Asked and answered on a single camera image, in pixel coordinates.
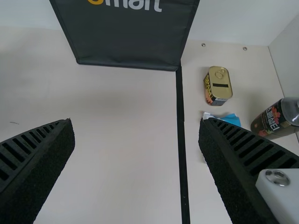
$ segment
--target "black fabric banner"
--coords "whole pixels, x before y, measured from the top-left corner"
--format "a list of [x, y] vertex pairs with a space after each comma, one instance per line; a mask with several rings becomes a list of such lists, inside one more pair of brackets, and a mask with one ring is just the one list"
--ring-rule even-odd
[[79, 64], [178, 69], [199, 0], [50, 0]]

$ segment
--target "crumpled blue wrapper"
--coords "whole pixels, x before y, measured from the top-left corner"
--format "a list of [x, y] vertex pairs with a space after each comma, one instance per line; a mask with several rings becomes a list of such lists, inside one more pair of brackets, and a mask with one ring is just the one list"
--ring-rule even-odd
[[237, 125], [237, 126], [241, 127], [240, 119], [239, 119], [239, 117], [236, 116], [235, 113], [229, 114], [229, 115], [227, 115], [225, 117], [222, 117], [222, 118], [218, 118], [214, 115], [211, 115], [210, 113], [204, 112], [204, 115], [202, 116], [202, 118], [203, 118], [203, 120], [209, 119], [209, 118], [217, 118], [217, 119], [226, 121], [230, 124]]

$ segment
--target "screw head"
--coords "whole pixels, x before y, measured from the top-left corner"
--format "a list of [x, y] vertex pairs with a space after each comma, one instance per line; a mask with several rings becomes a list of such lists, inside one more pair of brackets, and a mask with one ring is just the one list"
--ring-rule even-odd
[[278, 186], [285, 187], [291, 183], [290, 178], [280, 170], [269, 169], [265, 174], [268, 181]]

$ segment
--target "gold can lid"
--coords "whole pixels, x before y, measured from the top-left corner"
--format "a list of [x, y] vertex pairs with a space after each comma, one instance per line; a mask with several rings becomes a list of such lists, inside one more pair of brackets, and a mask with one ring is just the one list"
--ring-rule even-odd
[[226, 68], [213, 66], [209, 70], [211, 92], [216, 98], [229, 99], [233, 96], [229, 73]]

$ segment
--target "tin can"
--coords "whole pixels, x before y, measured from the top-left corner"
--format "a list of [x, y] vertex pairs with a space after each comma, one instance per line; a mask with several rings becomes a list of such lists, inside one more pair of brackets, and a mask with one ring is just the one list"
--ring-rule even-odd
[[204, 79], [206, 102], [221, 106], [233, 96], [228, 70], [213, 66]]

